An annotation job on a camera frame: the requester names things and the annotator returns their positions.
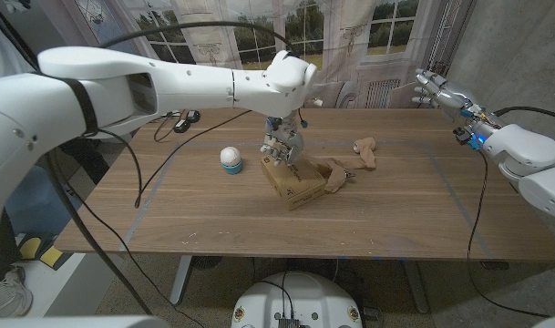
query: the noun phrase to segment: sneaker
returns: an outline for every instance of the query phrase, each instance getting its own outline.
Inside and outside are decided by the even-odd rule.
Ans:
[[[32,292],[24,287],[26,272],[14,267],[0,282],[0,318],[11,318],[26,314],[32,306]]]

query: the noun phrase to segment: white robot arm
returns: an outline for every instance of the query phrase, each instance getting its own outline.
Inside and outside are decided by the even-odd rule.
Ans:
[[[43,74],[0,78],[0,215],[50,149],[98,128],[129,133],[172,110],[251,109],[280,123],[265,128],[264,151],[288,164],[302,154],[293,114],[317,67],[286,51],[265,71],[171,64],[76,46],[47,50],[38,62]]]
[[[462,128],[454,129],[457,141],[485,151],[528,203],[555,217],[553,139],[487,114],[470,92],[438,74],[418,69],[416,82],[422,96],[414,102],[441,108],[452,118],[467,118]]]

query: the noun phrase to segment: cardboard box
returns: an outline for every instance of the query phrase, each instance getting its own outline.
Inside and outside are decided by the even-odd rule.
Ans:
[[[274,166],[271,156],[261,158],[262,172],[275,188],[287,210],[298,208],[325,194],[325,179],[307,159],[292,166]]]

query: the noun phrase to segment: yellow object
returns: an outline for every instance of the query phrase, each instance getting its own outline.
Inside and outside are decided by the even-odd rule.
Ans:
[[[36,258],[36,252],[40,247],[40,243],[42,241],[40,238],[33,237],[27,241],[24,241],[22,246],[20,247],[20,252],[22,253],[23,260],[33,260]]]
[[[47,266],[54,268],[55,263],[57,263],[58,259],[62,256],[62,251],[57,250],[54,246],[50,247],[47,251],[40,256],[40,261],[46,264]]]
[[[287,210],[298,208],[325,194],[325,179],[307,159],[298,159],[287,166],[274,166],[274,159],[261,159],[262,172],[275,188]]]

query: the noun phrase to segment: white ball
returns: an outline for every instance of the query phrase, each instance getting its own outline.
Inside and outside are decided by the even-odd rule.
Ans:
[[[221,151],[221,163],[226,166],[235,166],[241,162],[241,153],[235,147],[227,147]]]

